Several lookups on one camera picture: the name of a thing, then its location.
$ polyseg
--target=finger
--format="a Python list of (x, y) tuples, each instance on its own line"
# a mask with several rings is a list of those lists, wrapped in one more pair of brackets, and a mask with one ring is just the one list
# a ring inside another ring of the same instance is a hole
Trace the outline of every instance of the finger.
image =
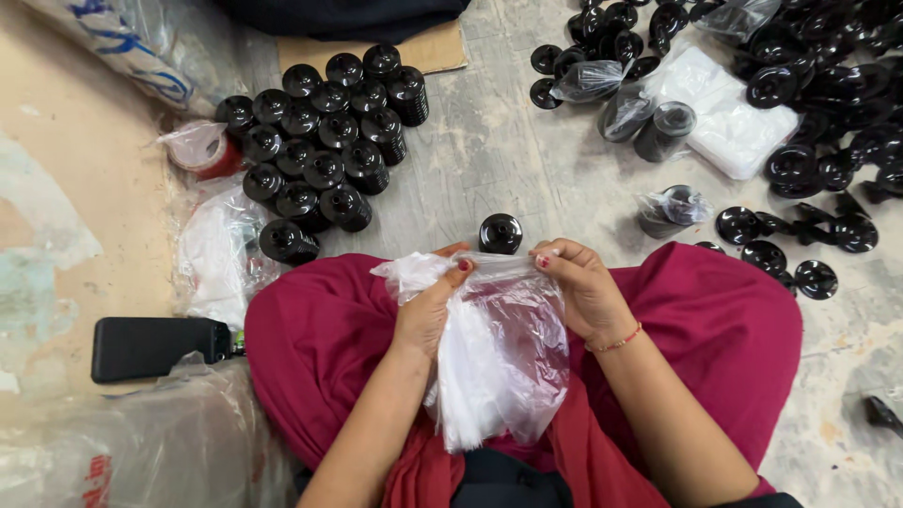
[(597, 257), (596, 251), (589, 247), (583, 246), (576, 241), (564, 238), (556, 239), (543, 247), (538, 247), (530, 251), (531, 255), (550, 254), (553, 250), (557, 250), (557, 256), (562, 259), (573, 261), (584, 267), (593, 258)]
[(587, 284), (587, 272), (585, 269), (567, 259), (559, 258), (552, 254), (537, 254), (536, 269), (561, 283), (574, 287), (582, 287)]
[(459, 250), (468, 250), (470, 249), (470, 244), (466, 241), (459, 241), (458, 243), (452, 243), (448, 247), (443, 247), (439, 250), (434, 250), (433, 254), (437, 256), (442, 256), (443, 258), (450, 258), (452, 254)]
[(435, 284), (426, 288), (424, 293), (437, 301), (445, 302), (452, 296), (454, 290), (464, 283), (464, 280), (473, 273), (473, 261), (462, 259), (455, 268), (445, 272)]

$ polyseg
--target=clear plastic bag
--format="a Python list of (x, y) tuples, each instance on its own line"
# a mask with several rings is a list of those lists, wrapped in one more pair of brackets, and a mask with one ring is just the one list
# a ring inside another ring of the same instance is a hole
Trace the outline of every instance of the clear plastic bag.
[(768, 23), (780, 6), (781, 0), (728, 0), (694, 26), (730, 45), (738, 45)]
[(23, 1), (177, 111), (213, 118), (221, 100), (248, 92), (243, 29), (210, 0)]
[(279, 263), (265, 256), (257, 243), (269, 215), (245, 196), (239, 176), (204, 186), (227, 187), (223, 192), (198, 192), (203, 198), (179, 233), (175, 263), (174, 310), (221, 321), (233, 331), (244, 329), (251, 297), (281, 274)]
[(424, 406), (449, 453), (510, 432), (536, 442), (564, 401), (568, 346), (564, 303), (533, 258), (459, 252), (414, 254), (371, 270), (399, 305), (431, 286), (460, 259), (476, 268), (449, 299), (435, 383)]
[(633, 61), (622, 67), (619, 61), (578, 61), (558, 80), (549, 94), (568, 102), (600, 100), (618, 89)]
[(746, 84), (685, 38), (675, 40), (643, 83), (657, 103), (676, 100), (693, 109), (696, 128), (687, 144), (735, 180), (755, 176), (799, 124), (797, 113), (786, 106), (750, 106)]
[(155, 387), (55, 400), (4, 415), (4, 508), (294, 506), (295, 460), (270, 427), (244, 359), (191, 353)]
[(653, 98), (642, 85), (633, 83), (622, 87), (599, 115), (599, 134), (611, 143), (629, 141), (655, 110)]
[(640, 229), (656, 240), (706, 222), (715, 212), (712, 204), (688, 185), (674, 185), (661, 193), (634, 194), (634, 199)]

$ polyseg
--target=black plastic lid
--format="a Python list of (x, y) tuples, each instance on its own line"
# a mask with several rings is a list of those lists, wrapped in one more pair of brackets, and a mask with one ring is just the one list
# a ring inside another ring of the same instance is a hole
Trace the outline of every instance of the black plastic lid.
[(306, 216), (320, 207), (317, 190), (305, 182), (291, 182), (283, 187), (276, 199), (276, 209), (286, 219)]
[(345, 169), (339, 154), (320, 151), (308, 158), (304, 180), (319, 191), (325, 191), (345, 181)]
[(282, 138), (274, 127), (260, 125), (247, 131), (242, 146), (245, 157), (256, 163), (264, 163), (273, 160), (279, 153)]
[(341, 160), (349, 178), (365, 178), (386, 167), (379, 148), (366, 139), (359, 139), (346, 146), (341, 152)]
[(382, 108), (388, 101), (386, 87), (372, 78), (364, 78), (351, 87), (351, 107), (363, 115), (373, 108)]
[(217, 106), (214, 119), (227, 124), (228, 132), (241, 136), (256, 124), (253, 104), (254, 101), (244, 95), (226, 97)]
[(313, 89), (323, 82), (320, 73), (306, 63), (299, 63), (288, 68), (283, 75), (283, 89), (292, 97), (305, 98), (313, 93)]
[(326, 115), (320, 122), (320, 140), (333, 150), (341, 150), (354, 143), (358, 132), (358, 121), (345, 112)]
[(364, 53), (364, 71), (370, 78), (383, 80), (401, 67), (401, 54), (391, 44), (377, 44)]
[(339, 53), (326, 62), (326, 79), (337, 81), (346, 87), (364, 77), (364, 65), (360, 58), (351, 53)]
[(247, 170), (242, 189), (252, 201), (263, 202), (274, 198), (285, 186), (285, 179), (276, 166), (261, 164)]
[(366, 199), (350, 183), (340, 183), (323, 193), (320, 210), (327, 219), (341, 225), (360, 215), (367, 207)]
[(316, 150), (311, 142), (304, 139), (292, 139), (283, 143), (276, 155), (276, 167), (293, 180), (303, 179), (307, 159)]
[(401, 136), (401, 118), (390, 108), (373, 108), (360, 120), (360, 132), (374, 143), (391, 143)]
[(254, 118), (262, 124), (275, 125), (292, 102), (292, 96), (279, 89), (267, 89), (254, 98)]
[(292, 136), (312, 136), (320, 125), (320, 111), (307, 99), (293, 99), (279, 124)]
[(324, 81), (311, 94), (311, 104), (324, 114), (344, 111), (350, 99), (348, 87), (337, 81)]
[(386, 82), (389, 97), (395, 100), (414, 100), (425, 93), (424, 75), (410, 65), (404, 65)]

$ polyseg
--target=black plastic part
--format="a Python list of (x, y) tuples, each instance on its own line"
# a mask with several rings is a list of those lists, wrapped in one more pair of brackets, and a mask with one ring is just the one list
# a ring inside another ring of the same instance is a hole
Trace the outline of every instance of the black plastic part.
[(373, 219), (373, 209), (367, 198), (350, 183), (341, 183), (323, 193), (320, 209), (327, 219), (349, 233), (363, 230)]
[(258, 241), (268, 258), (292, 267), (310, 263), (320, 254), (320, 242), (287, 219), (266, 224)]
[(320, 111), (307, 99), (293, 99), (279, 125), (291, 136), (313, 137), (320, 126)]
[(205, 363), (232, 356), (225, 323), (206, 317), (104, 317), (94, 325), (91, 380), (125, 381), (170, 373), (193, 351)]
[(838, 217), (833, 226), (837, 247), (852, 254), (875, 249), (878, 245), (878, 228), (860, 215)]
[(291, 102), (292, 96), (282, 90), (267, 89), (257, 94), (251, 108), (258, 122), (277, 126)]
[(358, 139), (358, 121), (341, 111), (326, 115), (320, 122), (320, 141), (332, 150), (341, 150)]
[(326, 62), (326, 79), (350, 87), (364, 79), (364, 65), (351, 53), (333, 55)]
[(694, 243), (696, 247), (703, 247), (705, 249), (714, 250), (715, 252), (720, 252), (724, 254), (724, 249), (721, 248), (721, 245), (711, 241), (701, 241), (699, 243)]
[(479, 251), (514, 254), (524, 239), (520, 222), (507, 213), (494, 213), (479, 226)]
[(765, 240), (753, 240), (743, 246), (740, 259), (777, 278), (787, 269), (787, 256), (777, 245)]
[(320, 73), (306, 63), (293, 65), (283, 74), (283, 89), (292, 97), (299, 99), (310, 97), (313, 90), (322, 82)]
[(796, 94), (796, 74), (783, 67), (765, 67), (749, 80), (746, 101), (753, 108), (771, 109), (787, 103)]
[(364, 78), (351, 87), (351, 113), (360, 120), (373, 108), (388, 104), (386, 86), (373, 78)]
[(637, 58), (637, 61), (633, 62), (633, 66), (630, 67), (630, 70), (627, 71), (627, 76), (625, 76), (628, 80), (638, 80), (646, 75), (649, 72), (654, 71), (658, 68), (658, 64), (662, 62), (662, 59), (657, 56), (644, 56), (643, 58)]
[(307, 159), (316, 150), (311, 142), (304, 139), (292, 139), (283, 143), (276, 156), (276, 167), (283, 172), (287, 180), (297, 181), (304, 179), (304, 167)]
[(605, 9), (606, 23), (613, 19), (620, 19), (627, 24), (628, 28), (633, 28), (637, 25), (639, 14), (637, 13), (637, 8), (633, 5), (626, 2), (615, 2), (614, 4), (609, 4)]
[(341, 152), (345, 175), (349, 183), (367, 195), (376, 195), (389, 186), (389, 172), (379, 148), (366, 139), (359, 139)]
[(903, 439), (903, 422), (881, 399), (869, 396), (862, 400), (865, 406), (865, 419), (873, 427), (889, 428)]
[(771, 236), (774, 233), (793, 236), (796, 234), (796, 228), (789, 222), (766, 212), (756, 212), (756, 218), (759, 219), (761, 228), (761, 236)]
[(401, 118), (390, 108), (374, 108), (360, 120), (361, 137), (374, 142), (386, 165), (397, 165), (407, 155)]
[(417, 127), (430, 116), (424, 75), (416, 68), (402, 66), (386, 81), (389, 107), (401, 118), (405, 127)]
[(554, 76), (556, 80), (560, 80), (567, 70), (578, 61), (586, 61), (586, 53), (577, 46), (571, 46), (562, 51), (558, 58), (555, 59)]
[(254, 101), (243, 95), (226, 97), (217, 106), (214, 119), (226, 124), (226, 131), (234, 136), (243, 136), (257, 125), (254, 118)]
[(329, 190), (345, 181), (345, 167), (335, 152), (320, 151), (307, 159), (304, 181), (318, 191)]
[(790, 275), (790, 272), (781, 272), (777, 274), (777, 282), (780, 282), (784, 287), (787, 288), (787, 291), (790, 291), (793, 296), (796, 296), (796, 279)]
[(311, 94), (311, 104), (324, 115), (348, 108), (351, 92), (337, 81), (324, 81)]
[(530, 65), (533, 70), (546, 76), (554, 74), (555, 59), (558, 58), (562, 49), (554, 44), (543, 44), (530, 55)]
[(321, 233), (332, 225), (320, 211), (317, 190), (305, 182), (287, 184), (276, 199), (276, 209), (305, 233)]
[(279, 131), (268, 125), (251, 127), (242, 139), (242, 151), (245, 157), (256, 163), (272, 161), (282, 146)]
[(799, 290), (813, 300), (826, 300), (834, 296), (839, 286), (834, 270), (815, 259), (800, 263), (794, 277)]
[(843, 191), (841, 193), (835, 194), (837, 199), (837, 206), (834, 208), (834, 211), (837, 215), (861, 215), (866, 219), (871, 219), (871, 215), (862, 208), (862, 205), (856, 201), (856, 198), (852, 197), (847, 191)]
[(805, 145), (781, 146), (768, 157), (763, 175), (780, 185), (812, 182), (818, 178), (815, 150)]
[(749, 208), (731, 206), (718, 214), (715, 229), (722, 240), (731, 245), (744, 245), (755, 240), (762, 232), (759, 218)]
[(401, 67), (401, 54), (391, 44), (377, 44), (364, 53), (362, 61), (367, 77), (382, 81)]
[(533, 86), (530, 87), (530, 100), (533, 101), (534, 104), (538, 108), (542, 109), (555, 109), (562, 105), (561, 99), (556, 99), (552, 97), (552, 94), (549, 91), (555, 84), (555, 80), (552, 78), (542, 78), (533, 83)]
[(270, 212), (279, 214), (279, 210), (276, 208), (276, 199), (285, 186), (285, 179), (276, 166), (261, 164), (251, 167), (245, 173), (241, 185), (245, 196), (251, 201), (258, 202)]

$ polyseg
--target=concrete floor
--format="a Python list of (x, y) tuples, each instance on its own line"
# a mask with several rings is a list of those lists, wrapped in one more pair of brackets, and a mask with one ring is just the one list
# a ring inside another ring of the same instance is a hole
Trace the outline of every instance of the concrete floor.
[[(644, 39), (655, 8), (639, 9)], [(788, 208), (795, 202), (769, 195), (760, 177), (731, 181), (696, 154), (654, 165), (630, 144), (603, 142), (594, 126), (598, 104), (536, 108), (527, 92), (541, 76), (530, 67), (530, 53), (543, 43), (567, 47), (564, 26), (576, 12), (576, 0), (474, 0), (461, 17), (470, 64), (427, 77), (430, 117), (406, 130), (409, 156), (372, 200), (373, 223), (353, 235), (331, 230), (321, 237), (324, 254), (392, 259), (475, 242), (485, 217), (506, 212), (521, 221), (525, 247), (567, 237), (596, 249), (610, 267), (637, 265), (664, 242), (637, 227), (633, 194), (677, 183), (701, 191), (717, 212), (743, 205), (794, 217)], [(698, 34), (690, 27), (682, 36)], [(865, 167), (856, 182), (875, 171)], [(791, 270), (806, 259), (828, 263), (840, 291), (821, 302), (797, 299), (805, 318), (803, 357), (760, 473), (805, 506), (900, 507), (903, 440), (870, 428), (858, 401), (880, 394), (903, 415), (903, 203), (870, 206), (856, 183), (852, 191), (880, 230), (873, 252), (772, 240)], [(829, 193), (806, 201), (833, 209)], [(725, 245), (713, 221), (674, 240)], [(728, 254), (738, 257), (739, 250)]]

